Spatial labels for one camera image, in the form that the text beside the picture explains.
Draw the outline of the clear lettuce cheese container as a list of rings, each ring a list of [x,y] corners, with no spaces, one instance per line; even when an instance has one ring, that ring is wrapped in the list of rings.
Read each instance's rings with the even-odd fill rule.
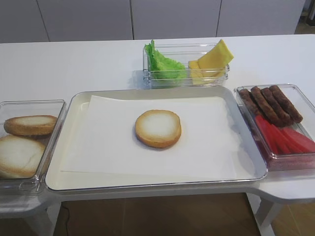
[[[171,88],[171,87],[206,87],[215,85],[194,86],[189,76],[188,62],[198,60],[215,47],[215,43],[193,43],[193,44],[155,44],[155,49],[159,54],[167,58],[174,59],[182,63],[186,68],[186,77],[181,79],[154,79],[150,69],[149,57],[143,48],[143,79],[145,84],[151,88]]]

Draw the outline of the front bun half in container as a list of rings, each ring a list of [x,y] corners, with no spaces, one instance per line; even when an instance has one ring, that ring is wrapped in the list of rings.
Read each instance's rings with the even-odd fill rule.
[[[7,135],[0,139],[0,176],[30,178],[34,176],[45,145],[30,138]]]

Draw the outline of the upright yellow cheese slice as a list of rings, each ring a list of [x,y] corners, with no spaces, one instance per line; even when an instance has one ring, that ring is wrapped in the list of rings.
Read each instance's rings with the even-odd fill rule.
[[[200,69],[224,69],[234,56],[221,39],[215,47],[197,60]]]

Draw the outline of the upper bun half in container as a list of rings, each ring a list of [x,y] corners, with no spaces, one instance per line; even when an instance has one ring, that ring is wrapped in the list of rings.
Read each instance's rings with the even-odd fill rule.
[[[48,135],[54,130],[57,118],[51,115],[35,115],[9,118],[4,122],[7,133],[19,136]]]

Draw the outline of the white paper sheet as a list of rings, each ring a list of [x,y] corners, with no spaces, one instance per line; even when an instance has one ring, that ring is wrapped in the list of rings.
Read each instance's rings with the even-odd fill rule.
[[[148,147],[135,136],[136,119],[152,109],[173,111],[181,120],[181,137],[170,148]],[[220,97],[127,101],[92,96],[62,169],[229,179],[236,177],[236,166],[247,156]]]

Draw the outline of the flat yellow cheese slices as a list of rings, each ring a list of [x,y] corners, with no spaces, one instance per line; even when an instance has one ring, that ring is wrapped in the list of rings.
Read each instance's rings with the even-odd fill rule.
[[[201,69],[196,60],[188,62],[189,76],[194,86],[219,85],[227,79],[225,68],[220,69]]]

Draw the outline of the bun half in container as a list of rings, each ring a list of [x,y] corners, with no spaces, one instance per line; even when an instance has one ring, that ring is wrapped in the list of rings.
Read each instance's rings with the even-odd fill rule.
[[[9,118],[4,122],[7,133],[19,136],[48,135],[54,130],[57,118],[51,115],[35,115]]]
[[[45,145],[30,138],[7,135],[0,139],[0,176],[30,178],[34,176]]]

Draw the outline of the brown meat patty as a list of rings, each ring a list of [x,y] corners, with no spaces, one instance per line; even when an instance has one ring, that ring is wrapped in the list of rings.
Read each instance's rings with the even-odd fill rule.
[[[263,88],[261,90],[262,95],[268,102],[268,104],[273,109],[274,113],[277,115],[278,119],[273,119],[272,123],[278,127],[290,126],[293,124],[293,121],[288,113],[286,113],[277,100],[274,98],[271,90],[269,88]]]
[[[261,89],[257,86],[251,88],[251,93],[261,111],[268,118],[268,120],[277,127],[283,125],[282,120],[278,117],[273,108],[269,105],[265,97],[262,95]]]
[[[243,103],[245,104],[245,106],[247,107],[247,109],[254,115],[254,116],[258,116],[258,115],[262,115],[262,113],[260,112],[258,106],[256,105],[256,103],[254,102],[254,99],[252,98],[251,93],[247,90],[247,89],[242,89],[239,91],[239,95],[241,97],[241,99],[243,100]]]
[[[300,123],[303,120],[302,115],[297,111],[295,106],[285,96],[281,89],[277,85],[272,85],[269,87],[269,89],[281,108],[290,115],[292,121],[295,123]]]

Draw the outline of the clear bun container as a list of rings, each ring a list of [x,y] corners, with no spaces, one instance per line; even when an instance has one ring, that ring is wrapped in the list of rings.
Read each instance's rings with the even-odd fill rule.
[[[4,101],[0,104],[0,138],[9,134],[5,131],[4,122],[13,117],[51,115],[57,118],[54,130],[48,135],[19,136],[30,138],[45,145],[45,151],[34,176],[30,178],[0,177],[1,195],[26,195],[38,192],[43,175],[50,161],[50,154],[61,129],[66,102],[64,100]]]

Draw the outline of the white metal tray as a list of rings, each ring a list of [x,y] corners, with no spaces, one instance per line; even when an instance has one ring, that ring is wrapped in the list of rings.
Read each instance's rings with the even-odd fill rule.
[[[108,174],[71,172],[62,169],[74,136],[87,114],[92,96],[118,100],[197,99],[220,97],[227,103],[232,120],[240,133],[247,152],[236,166],[236,177],[219,179],[197,179],[137,174]],[[47,186],[54,191],[74,189],[109,189],[126,187],[174,186],[184,184],[217,184],[257,181],[264,178],[268,170],[252,134],[246,125],[232,92],[225,87],[164,88],[148,90],[86,91],[73,96],[69,105],[60,136],[45,178]]]

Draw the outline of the green lettuce leaf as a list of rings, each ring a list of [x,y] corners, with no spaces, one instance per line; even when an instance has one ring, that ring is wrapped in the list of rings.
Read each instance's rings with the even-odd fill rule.
[[[145,51],[149,57],[149,62],[152,71],[159,71],[159,52],[155,49],[155,42],[152,39],[149,44],[145,45]]]
[[[186,77],[185,66],[161,54],[150,55],[150,69],[154,79],[181,79]]]

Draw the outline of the bun half on tray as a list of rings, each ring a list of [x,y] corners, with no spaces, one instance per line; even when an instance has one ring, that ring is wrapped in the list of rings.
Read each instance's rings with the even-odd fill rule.
[[[181,137],[179,116],[169,110],[148,110],[141,114],[134,126],[135,135],[143,144],[153,148],[167,148]]]

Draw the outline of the red tomato slices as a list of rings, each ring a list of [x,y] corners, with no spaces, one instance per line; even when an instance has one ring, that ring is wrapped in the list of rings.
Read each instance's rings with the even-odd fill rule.
[[[315,152],[315,142],[305,135],[288,127],[278,128],[262,115],[254,119],[272,153],[288,155]]]

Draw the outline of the clear patty tomato container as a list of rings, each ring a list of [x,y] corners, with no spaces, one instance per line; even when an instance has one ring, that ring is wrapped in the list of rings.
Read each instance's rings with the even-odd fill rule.
[[[269,88],[272,85],[260,85],[257,86],[261,90],[263,88]],[[293,122],[290,126],[285,126],[291,128],[311,140],[315,141],[315,107],[309,101],[309,99],[301,92],[301,90],[291,84],[279,84],[277,85],[281,91],[285,94],[285,96],[291,101],[291,103],[295,106],[297,111],[302,115],[303,120],[300,123]],[[236,92],[237,101],[241,113],[249,126],[252,136],[255,142],[258,145],[258,148],[263,156],[267,167],[270,171],[280,171],[280,170],[298,170],[298,169],[312,169],[315,166],[315,153],[302,153],[302,154],[274,154],[270,150],[267,145],[265,139],[263,138],[262,133],[260,132],[258,126],[255,122],[255,116],[247,109],[243,100],[239,95],[239,91],[242,89],[247,89],[251,93],[251,88],[254,86],[242,86],[236,88],[234,91]],[[268,118],[261,111],[258,106],[262,116],[265,120],[267,120],[270,124],[272,124]]]

